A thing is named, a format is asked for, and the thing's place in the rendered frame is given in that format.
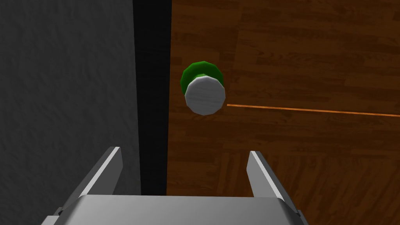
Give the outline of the brown wooden door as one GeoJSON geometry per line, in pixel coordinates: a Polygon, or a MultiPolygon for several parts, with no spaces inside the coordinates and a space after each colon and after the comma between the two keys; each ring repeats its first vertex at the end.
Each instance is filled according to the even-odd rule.
{"type": "Polygon", "coordinates": [[[309,225],[400,225],[400,0],[172,0],[170,71],[167,195],[250,197],[260,151],[309,225]]]}

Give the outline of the green and white door knob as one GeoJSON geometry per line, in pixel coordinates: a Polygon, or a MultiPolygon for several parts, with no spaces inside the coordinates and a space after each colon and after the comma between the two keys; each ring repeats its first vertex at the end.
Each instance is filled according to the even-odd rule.
{"type": "Polygon", "coordinates": [[[214,114],[225,101],[223,74],[212,63],[200,61],[190,64],[182,73],[180,86],[187,107],[196,114],[214,114]]]}

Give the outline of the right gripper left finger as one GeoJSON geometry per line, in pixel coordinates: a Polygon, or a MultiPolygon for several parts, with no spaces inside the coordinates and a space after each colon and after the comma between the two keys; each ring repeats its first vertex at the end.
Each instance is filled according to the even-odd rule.
{"type": "Polygon", "coordinates": [[[121,148],[109,147],[61,208],[64,211],[83,195],[111,195],[123,167],[121,148]]]}

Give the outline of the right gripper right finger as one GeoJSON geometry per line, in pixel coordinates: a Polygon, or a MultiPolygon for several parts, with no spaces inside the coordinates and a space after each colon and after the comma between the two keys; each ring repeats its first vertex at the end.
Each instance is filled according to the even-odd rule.
{"type": "Polygon", "coordinates": [[[291,197],[260,151],[250,151],[246,171],[254,197],[279,198],[300,215],[291,197]]]}

